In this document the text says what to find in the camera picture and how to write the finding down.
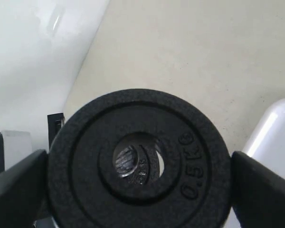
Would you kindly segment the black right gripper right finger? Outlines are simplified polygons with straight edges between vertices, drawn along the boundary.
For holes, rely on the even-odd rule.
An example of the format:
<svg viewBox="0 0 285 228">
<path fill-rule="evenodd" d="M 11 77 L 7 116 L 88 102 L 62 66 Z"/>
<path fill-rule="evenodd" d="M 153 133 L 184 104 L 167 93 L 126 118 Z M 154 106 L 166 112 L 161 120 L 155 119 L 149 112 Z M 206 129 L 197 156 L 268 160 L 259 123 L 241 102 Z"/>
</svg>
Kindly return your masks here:
<svg viewBox="0 0 285 228">
<path fill-rule="evenodd" d="M 285 228 L 285 179 L 243 152 L 231 156 L 232 208 L 243 228 Z"/>
</svg>

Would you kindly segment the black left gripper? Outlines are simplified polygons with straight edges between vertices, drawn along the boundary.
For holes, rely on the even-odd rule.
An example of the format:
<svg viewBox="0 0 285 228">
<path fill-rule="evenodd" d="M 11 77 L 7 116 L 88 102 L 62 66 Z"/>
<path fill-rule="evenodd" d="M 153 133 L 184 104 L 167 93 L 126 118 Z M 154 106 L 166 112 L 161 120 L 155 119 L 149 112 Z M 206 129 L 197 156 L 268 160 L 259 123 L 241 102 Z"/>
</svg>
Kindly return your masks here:
<svg viewBox="0 0 285 228">
<path fill-rule="evenodd" d="M 47 116 L 48 123 L 48 146 L 51 145 L 65 123 L 65 116 L 63 113 L 50 114 Z"/>
</svg>

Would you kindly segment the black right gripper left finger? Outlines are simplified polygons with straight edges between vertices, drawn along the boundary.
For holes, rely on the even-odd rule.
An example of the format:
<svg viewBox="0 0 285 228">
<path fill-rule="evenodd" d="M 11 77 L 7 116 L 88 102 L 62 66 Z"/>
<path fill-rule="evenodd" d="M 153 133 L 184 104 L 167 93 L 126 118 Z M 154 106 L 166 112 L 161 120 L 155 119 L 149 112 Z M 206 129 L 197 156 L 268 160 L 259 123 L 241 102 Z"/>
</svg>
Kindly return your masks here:
<svg viewBox="0 0 285 228">
<path fill-rule="evenodd" d="M 48 154 L 37 150 L 0 173 L 0 228 L 31 228 L 46 194 Z"/>
</svg>

